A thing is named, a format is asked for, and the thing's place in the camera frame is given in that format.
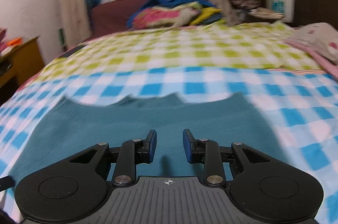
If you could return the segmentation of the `teal fleece sweater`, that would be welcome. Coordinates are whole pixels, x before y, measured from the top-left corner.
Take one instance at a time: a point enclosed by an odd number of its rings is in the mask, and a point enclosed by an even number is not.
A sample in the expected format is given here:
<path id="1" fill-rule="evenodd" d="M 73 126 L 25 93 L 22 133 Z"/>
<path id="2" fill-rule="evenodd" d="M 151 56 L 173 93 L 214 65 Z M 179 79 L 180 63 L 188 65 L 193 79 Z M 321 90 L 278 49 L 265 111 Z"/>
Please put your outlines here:
<path id="1" fill-rule="evenodd" d="M 138 167 L 139 175 L 202 176 L 201 166 L 186 160 L 183 131 L 222 146 L 242 142 L 278 160 L 286 156 L 268 122 L 240 93 L 208 103 L 184 103 L 176 94 L 138 99 L 126 96 L 99 106 L 63 97 L 40 120 L 9 174 L 16 182 L 97 143 L 111 147 L 157 133 L 154 161 Z"/>

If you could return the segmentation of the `checkered blue green bedsheet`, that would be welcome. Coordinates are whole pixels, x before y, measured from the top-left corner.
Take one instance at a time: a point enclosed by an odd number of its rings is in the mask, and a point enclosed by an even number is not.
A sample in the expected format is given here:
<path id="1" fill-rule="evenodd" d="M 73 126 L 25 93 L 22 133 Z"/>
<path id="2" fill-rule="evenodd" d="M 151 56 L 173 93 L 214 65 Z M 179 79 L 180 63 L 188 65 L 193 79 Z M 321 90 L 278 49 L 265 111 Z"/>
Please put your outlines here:
<path id="1" fill-rule="evenodd" d="M 337 222 L 337 80 L 284 40 L 283 23 L 149 29 L 106 35 L 50 62 L 1 107 L 1 175 L 67 95 L 110 104 L 180 93 L 190 102 L 241 92 L 269 119 L 288 158 L 323 185 L 320 223 Z"/>

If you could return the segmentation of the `wooden side cabinet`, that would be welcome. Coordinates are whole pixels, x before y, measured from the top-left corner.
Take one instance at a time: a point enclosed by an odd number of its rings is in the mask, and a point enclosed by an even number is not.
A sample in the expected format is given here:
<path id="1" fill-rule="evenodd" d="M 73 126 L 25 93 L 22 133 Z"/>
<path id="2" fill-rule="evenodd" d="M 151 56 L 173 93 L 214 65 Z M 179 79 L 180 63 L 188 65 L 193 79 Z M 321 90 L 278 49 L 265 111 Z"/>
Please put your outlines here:
<path id="1" fill-rule="evenodd" d="M 1 74 L 1 87 L 13 78 L 20 87 L 45 67 L 38 39 L 39 36 L 15 47 L 5 56 L 1 56 L 1 67 L 9 64 L 7 71 Z"/>

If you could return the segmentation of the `pink floral quilt pile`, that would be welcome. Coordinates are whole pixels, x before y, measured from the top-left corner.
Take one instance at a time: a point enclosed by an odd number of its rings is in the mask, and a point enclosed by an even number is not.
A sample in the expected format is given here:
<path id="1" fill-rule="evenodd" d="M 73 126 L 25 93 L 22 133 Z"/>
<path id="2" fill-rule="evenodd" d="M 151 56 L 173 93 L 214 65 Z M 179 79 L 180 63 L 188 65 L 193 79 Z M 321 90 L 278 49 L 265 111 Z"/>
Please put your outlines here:
<path id="1" fill-rule="evenodd" d="M 139 12 L 133 19 L 133 29 L 150 29 L 163 27 L 183 27 L 189 25 L 201 13 L 198 2 L 178 5 L 174 8 L 150 7 Z"/>

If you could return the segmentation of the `blue cloth on bed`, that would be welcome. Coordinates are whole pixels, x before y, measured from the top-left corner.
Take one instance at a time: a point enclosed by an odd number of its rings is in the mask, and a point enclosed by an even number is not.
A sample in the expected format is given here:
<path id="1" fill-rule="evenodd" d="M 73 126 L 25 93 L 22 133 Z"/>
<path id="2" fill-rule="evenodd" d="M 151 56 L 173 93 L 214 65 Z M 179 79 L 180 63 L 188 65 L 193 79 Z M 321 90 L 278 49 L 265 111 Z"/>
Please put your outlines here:
<path id="1" fill-rule="evenodd" d="M 191 2 L 197 1 L 202 5 L 202 7 L 216 7 L 208 0 L 148 0 L 144 3 L 127 21 L 127 27 L 132 28 L 133 19 L 144 9 L 152 8 L 152 7 L 165 7 L 165 8 L 174 8 L 179 5 L 188 4 Z"/>

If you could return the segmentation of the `maroon headboard sofa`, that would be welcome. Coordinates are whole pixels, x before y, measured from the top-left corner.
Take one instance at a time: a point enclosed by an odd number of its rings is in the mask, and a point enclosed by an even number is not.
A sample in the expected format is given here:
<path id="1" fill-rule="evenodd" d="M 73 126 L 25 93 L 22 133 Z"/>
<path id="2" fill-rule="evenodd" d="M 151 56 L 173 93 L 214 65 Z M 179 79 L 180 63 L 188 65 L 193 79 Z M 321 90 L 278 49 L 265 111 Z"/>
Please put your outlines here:
<path id="1" fill-rule="evenodd" d="M 127 31 L 128 19 L 148 0 L 115 0 L 91 11 L 92 37 Z"/>

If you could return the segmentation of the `pink floral bag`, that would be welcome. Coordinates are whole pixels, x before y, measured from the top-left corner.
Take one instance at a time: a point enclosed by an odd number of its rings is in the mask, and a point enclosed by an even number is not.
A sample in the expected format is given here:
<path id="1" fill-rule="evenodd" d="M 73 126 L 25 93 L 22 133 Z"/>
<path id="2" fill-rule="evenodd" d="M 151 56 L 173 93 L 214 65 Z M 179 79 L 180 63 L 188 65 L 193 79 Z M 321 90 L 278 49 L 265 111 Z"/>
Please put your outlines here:
<path id="1" fill-rule="evenodd" d="M 7 29 L 0 28 L 0 52 L 2 52 L 6 48 L 5 36 Z"/>

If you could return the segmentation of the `green bottle by curtain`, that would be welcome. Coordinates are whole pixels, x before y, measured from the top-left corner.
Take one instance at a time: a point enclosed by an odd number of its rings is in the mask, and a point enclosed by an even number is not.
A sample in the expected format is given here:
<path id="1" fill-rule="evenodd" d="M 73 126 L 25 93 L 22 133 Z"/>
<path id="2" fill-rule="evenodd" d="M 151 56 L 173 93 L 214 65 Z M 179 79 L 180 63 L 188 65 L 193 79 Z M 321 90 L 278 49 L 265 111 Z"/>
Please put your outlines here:
<path id="1" fill-rule="evenodd" d="M 63 51 L 65 52 L 67 50 L 67 46 L 65 45 L 64 32 L 62 28 L 59 29 L 59 41 Z"/>

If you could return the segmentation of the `orange item on cabinet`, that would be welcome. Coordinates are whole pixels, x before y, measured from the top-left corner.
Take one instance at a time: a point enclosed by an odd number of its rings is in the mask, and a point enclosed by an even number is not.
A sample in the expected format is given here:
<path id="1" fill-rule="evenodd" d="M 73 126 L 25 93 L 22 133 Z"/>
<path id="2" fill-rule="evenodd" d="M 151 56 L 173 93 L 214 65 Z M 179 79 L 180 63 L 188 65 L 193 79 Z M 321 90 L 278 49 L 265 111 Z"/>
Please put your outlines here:
<path id="1" fill-rule="evenodd" d="M 22 37 L 17 37 L 17 38 L 9 40 L 6 43 L 6 46 L 7 47 L 10 47 L 10 46 L 11 47 L 16 47 L 16 46 L 20 46 L 22 43 L 23 43 L 23 38 Z"/>

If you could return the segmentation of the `grey pink dotted pillow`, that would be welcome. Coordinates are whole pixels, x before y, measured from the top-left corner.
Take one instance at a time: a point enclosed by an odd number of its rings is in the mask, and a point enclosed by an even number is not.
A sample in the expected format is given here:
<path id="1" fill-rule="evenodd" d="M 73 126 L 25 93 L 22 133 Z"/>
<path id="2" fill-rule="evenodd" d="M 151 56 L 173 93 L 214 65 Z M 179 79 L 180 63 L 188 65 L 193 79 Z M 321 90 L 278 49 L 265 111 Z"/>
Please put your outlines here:
<path id="1" fill-rule="evenodd" d="M 314 23 L 296 30 L 284 42 L 307 52 L 311 58 L 337 80 L 337 30 L 328 23 Z"/>

